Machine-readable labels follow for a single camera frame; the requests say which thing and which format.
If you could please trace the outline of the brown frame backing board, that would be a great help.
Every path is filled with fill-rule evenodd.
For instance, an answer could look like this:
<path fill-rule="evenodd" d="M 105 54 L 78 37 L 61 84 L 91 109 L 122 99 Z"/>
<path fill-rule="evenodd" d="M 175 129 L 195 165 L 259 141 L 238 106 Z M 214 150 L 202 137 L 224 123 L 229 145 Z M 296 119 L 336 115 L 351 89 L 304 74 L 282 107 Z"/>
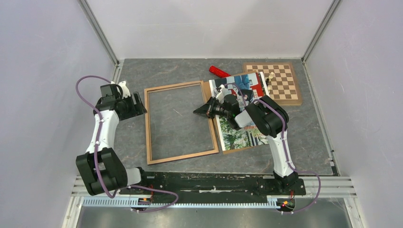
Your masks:
<path fill-rule="evenodd" d="M 221 114 L 213 118 L 224 154 L 268 144 L 268 140 L 250 119 L 245 107 L 268 95 L 263 73 L 212 79 L 202 84 L 207 98 L 215 99 Z"/>

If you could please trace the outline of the colourful photo poster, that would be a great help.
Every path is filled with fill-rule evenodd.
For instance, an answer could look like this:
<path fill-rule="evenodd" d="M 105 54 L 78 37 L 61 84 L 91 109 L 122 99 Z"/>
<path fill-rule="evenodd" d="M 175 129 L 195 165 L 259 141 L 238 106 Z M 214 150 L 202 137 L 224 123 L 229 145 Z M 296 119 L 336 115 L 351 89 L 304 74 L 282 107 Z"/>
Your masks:
<path fill-rule="evenodd" d="M 235 106 L 239 108 L 234 111 L 237 115 L 245 111 L 245 107 L 254 102 L 254 100 L 268 95 L 267 89 L 263 87 L 264 76 L 257 72 L 245 73 L 243 75 L 228 76 L 226 78 L 218 78 L 209 80 L 207 91 L 211 96 L 215 97 L 214 89 L 220 85 L 230 91 L 230 94 L 236 98 Z M 233 129 L 235 121 L 227 117 L 217 116 L 214 119 L 217 127 L 220 143 L 224 153 L 230 153 L 245 148 L 268 144 L 266 136 L 264 136 L 253 122 L 242 124 L 240 129 Z"/>

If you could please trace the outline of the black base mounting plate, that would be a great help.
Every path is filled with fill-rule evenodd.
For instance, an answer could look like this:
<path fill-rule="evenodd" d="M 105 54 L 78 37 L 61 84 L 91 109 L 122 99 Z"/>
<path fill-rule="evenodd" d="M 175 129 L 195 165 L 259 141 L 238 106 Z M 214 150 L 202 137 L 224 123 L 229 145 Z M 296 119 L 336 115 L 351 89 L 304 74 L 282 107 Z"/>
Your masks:
<path fill-rule="evenodd" d="M 298 179 L 290 189 L 279 187 L 273 175 L 151 172 L 142 176 L 140 186 L 147 189 L 126 188 L 120 195 L 151 195 L 153 203 L 171 203 L 179 196 L 178 203 L 264 203 L 268 196 L 304 196 L 305 185 Z"/>

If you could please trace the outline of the aluminium corner post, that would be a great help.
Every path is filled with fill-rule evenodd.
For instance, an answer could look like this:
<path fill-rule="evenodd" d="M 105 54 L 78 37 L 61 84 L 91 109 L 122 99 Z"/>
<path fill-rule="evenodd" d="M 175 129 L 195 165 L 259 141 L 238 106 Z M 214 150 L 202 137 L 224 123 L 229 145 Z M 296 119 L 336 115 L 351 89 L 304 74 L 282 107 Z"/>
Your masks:
<path fill-rule="evenodd" d="M 306 64 L 307 60 L 309 59 L 310 55 L 312 54 L 316 44 L 319 42 L 320 38 L 322 37 L 323 33 L 325 32 L 329 22 L 331 21 L 333 15 L 335 14 L 336 10 L 338 9 L 342 0 L 333 0 L 326 11 L 324 17 L 322 18 L 317 30 L 315 31 L 308 47 L 306 48 L 301 61 L 303 65 Z"/>
<path fill-rule="evenodd" d="M 113 51 L 113 48 L 108 41 L 104 31 L 101 28 L 100 23 L 98 22 L 94 12 L 91 9 L 91 6 L 87 0 L 78 0 L 78 3 L 84 12 L 85 16 L 87 17 L 88 22 L 90 23 L 92 29 L 94 30 L 95 34 L 97 35 L 98 39 L 100 40 L 103 48 L 105 49 L 107 55 L 109 56 L 110 60 L 112 61 L 115 67 L 118 67 L 121 61 L 118 59 L 117 55 Z"/>

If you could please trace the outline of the wooden chessboard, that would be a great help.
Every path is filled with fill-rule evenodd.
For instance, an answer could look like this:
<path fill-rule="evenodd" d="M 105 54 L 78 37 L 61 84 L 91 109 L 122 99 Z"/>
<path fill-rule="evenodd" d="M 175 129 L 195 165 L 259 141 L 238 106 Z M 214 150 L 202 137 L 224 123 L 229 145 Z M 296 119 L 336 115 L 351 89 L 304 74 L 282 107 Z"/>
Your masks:
<path fill-rule="evenodd" d="M 269 96 L 279 105 L 302 105 L 303 98 L 297 77 L 290 62 L 247 62 L 243 64 L 244 72 L 258 72 L 264 76 L 263 87 L 267 89 L 266 79 L 271 72 Z"/>

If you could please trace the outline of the left aluminium corner post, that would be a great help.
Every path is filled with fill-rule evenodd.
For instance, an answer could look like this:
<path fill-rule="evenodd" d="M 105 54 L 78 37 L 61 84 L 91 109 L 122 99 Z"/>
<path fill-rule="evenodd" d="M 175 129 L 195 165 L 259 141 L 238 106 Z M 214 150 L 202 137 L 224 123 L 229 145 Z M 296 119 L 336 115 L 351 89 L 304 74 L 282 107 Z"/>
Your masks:
<path fill-rule="evenodd" d="M 94 30 L 95 34 L 97 35 L 98 39 L 100 40 L 103 48 L 105 49 L 107 55 L 109 56 L 110 60 L 112 61 L 115 67 L 118 67 L 121 61 L 118 59 L 117 55 L 113 51 L 113 48 L 108 41 L 104 31 L 101 28 L 100 23 L 98 22 L 94 12 L 91 9 L 91 6 L 87 0 L 78 0 L 78 3 L 84 12 L 85 16 L 87 17 L 88 22 L 90 23 L 92 29 Z"/>

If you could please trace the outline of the aluminium rail frame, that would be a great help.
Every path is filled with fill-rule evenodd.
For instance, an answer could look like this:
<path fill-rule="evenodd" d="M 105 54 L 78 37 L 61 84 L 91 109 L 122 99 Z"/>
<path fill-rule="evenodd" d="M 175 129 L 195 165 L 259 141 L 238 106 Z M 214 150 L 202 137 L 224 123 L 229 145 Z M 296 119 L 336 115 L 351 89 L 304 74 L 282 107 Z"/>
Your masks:
<path fill-rule="evenodd" d="M 261 195 L 256 188 L 180 190 L 176 196 L 129 189 L 90 196 L 76 178 L 64 228 L 365 228 L 349 177 L 304 177 L 305 195 Z"/>

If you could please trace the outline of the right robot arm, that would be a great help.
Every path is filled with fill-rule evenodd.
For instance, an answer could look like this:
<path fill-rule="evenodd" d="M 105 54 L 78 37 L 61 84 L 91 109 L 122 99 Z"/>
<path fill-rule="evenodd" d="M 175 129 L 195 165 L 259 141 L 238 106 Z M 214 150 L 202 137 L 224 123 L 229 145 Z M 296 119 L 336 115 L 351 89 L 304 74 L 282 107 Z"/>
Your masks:
<path fill-rule="evenodd" d="M 277 192 L 286 194 L 298 181 L 298 172 L 292 162 L 287 141 L 289 116 L 268 95 L 255 99 L 241 110 L 236 95 L 231 93 L 212 96 L 194 114 L 213 119 L 225 117 L 234 130 L 255 124 L 261 134 L 266 136 L 274 160 L 274 186 Z"/>

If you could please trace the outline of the wooden picture frame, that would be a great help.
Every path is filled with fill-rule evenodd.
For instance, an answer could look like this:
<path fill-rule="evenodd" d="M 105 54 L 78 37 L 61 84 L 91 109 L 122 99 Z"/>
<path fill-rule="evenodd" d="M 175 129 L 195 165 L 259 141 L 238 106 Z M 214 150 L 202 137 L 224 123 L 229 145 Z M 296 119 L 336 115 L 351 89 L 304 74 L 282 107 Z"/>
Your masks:
<path fill-rule="evenodd" d="M 163 86 L 157 86 L 157 87 L 151 87 L 151 88 L 146 88 L 144 90 L 144 105 L 146 108 L 149 108 L 149 94 L 154 93 L 154 92 L 162 92 L 162 91 L 167 91 L 167 90 L 174 90 L 174 89 L 179 89 L 179 88 L 185 88 L 185 87 L 190 87 L 190 86 L 198 86 L 201 89 L 202 96 L 204 102 L 207 102 L 206 99 L 206 94 L 204 91 L 204 82 L 202 80 L 199 81 L 192 81 L 192 82 L 184 82 L 184 83 L 178 83 L 178 84 L 172 84 L 172 85 L 163 85 Z M 209 129 L 210 129 L 210 135 L 213 143 L 213 149 L 205 152 L 197 152 L 197 153 L 192 153 L 192 154 L 186 154 L 186 155 L 180 155 L 180 156 L 174 156 L 174 157 L 169 157 L 169 158 L 164 158 L 164 159 L 157 159 L 153 160 L 152 158 L 152 140 L 151 140 L 151 124 L 150 124 L 150 111 L 148 111 L 145 114 L 145 135 L 146 135 L 146 156 L 147 156 L 147 164 L 148 165 L 154 165 L 154 164 L 159 164 L 159 163 L 166 163 L 166 162 L 174 162 L 174 161 L 179 161 L 179 160 L 185 160 L 185 159 L 190 159 L 190 158 L 195 158 L 195 157 L 201 157 L 201 156 L 207 156 L 207 155 L 213 155 L 213 154 L 218 154 L 219 153 L 219 146 L 218 146 L 218 141 L 215 136 L 215 130 L 214 130 L 214 121 L 209 120 Z"/>

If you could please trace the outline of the right aluminium corner post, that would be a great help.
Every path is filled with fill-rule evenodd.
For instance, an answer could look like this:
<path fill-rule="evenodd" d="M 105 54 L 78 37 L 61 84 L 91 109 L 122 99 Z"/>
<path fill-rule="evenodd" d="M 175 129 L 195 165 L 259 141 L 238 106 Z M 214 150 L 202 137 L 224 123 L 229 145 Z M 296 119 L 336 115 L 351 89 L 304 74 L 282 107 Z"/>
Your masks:
<path fill-rule="evenodd" d="M 319 42 L 320 38 L 322 37 L 323 33 L 325 32 L 329 22 L 331 21 L 333 15 L 335 14 L 336 10 L 338 9 L 342 0 L 333 0 L 326 11 L 324 17 L 322 18 L 317 30 L 315 31 L 308 47 L 306 48 L 301 61 L 303 65 L 306 64 L 307 60 L 309 59 L 310 55 L 312 54 L 316 44 Z"/>

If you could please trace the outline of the red cylindrical object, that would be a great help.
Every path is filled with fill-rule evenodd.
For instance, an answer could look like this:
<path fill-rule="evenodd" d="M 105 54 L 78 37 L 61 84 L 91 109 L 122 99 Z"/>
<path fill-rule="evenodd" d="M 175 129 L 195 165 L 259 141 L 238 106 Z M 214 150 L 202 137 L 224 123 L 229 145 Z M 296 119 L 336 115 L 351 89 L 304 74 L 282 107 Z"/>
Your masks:
<path fill-rule="evenodd" d="M 209 72 L 214 74 L 215 76 L 217 76 L 219 78 L 226 78 L 228 76 L 231 76 L 231 74 L 229 74 L 229 73 L 217 68 L 216 66 L 210 66 Z"/>

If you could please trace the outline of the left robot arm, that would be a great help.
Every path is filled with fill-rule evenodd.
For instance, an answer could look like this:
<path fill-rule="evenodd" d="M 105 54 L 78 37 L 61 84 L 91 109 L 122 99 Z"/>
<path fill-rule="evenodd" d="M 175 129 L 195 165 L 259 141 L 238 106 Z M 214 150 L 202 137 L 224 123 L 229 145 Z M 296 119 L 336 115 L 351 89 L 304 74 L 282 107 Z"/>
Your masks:
<path fill-rule="evenodd" d="M 130 93 L 127 82 L 103 85 L 93 111 L 95 127 L 86 153 L 76 157 L 76 166 L 87 192 L 98 195 L 131 185 L 138 194 L 148 191 L 142 168 L 128 171 L 114 151 L 115 132 L 122 120 L 147 112 L 138 92 Z"/>

